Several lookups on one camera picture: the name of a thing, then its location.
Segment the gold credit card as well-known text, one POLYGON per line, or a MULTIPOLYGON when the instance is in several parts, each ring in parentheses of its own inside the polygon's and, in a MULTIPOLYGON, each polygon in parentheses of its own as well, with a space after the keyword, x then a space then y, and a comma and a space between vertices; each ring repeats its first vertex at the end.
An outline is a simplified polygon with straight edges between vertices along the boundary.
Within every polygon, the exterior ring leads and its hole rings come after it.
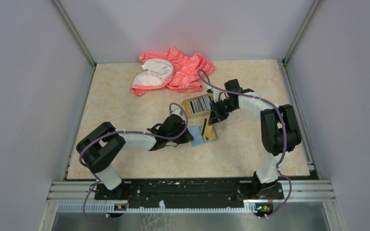
POLYGON ((210 125, 208 119, 206 118, 204 119, 204 122, 201 128, 201 135, 203 136, 203 138, 209 139, 209 140, 212 139, 214 135, 213 125, 210 125))
POLYGON ((216 129, 212 129, 212 132, 208 136, 204 136, 206 142, 216 141, 219 139, 219 135, 216 129))

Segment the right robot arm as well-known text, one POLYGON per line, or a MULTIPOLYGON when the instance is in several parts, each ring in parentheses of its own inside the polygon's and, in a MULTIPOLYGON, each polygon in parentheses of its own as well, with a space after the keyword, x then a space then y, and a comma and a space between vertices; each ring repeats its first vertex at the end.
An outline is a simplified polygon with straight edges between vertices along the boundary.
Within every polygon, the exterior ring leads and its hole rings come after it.
POLYGON ((208 86, 212 94, 209 124, 224 121, 237 109, 251 113, 261 124, 261 139, 266 153, 253 177, 252 193, 265 198, 271 192, 271 184, 278 179, 278 169, 284 157, 302 141, 294 108, 290 104, 277 106, 260 97, 252 89, 243 89, 237 79, 225 83, 220 89, 208 86))

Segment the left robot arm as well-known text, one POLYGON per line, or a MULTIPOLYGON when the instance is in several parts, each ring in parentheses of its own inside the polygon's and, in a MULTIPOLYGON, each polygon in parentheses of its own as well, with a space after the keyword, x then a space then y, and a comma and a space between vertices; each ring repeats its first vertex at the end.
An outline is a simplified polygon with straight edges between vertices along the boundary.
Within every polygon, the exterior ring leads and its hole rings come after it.
POLYGON ((121 176, 112 166, 120 151, 156 151, 167 146, 189 143, 194 137, 187 128, 187 121, 180 115, 171 114, 163 123, 146 131, 117 129, 111 122, 104 122, 83 138, 76 146, 79 161, 106 187, 106 193, 113 199, 120 199, 125 193, 121 176))

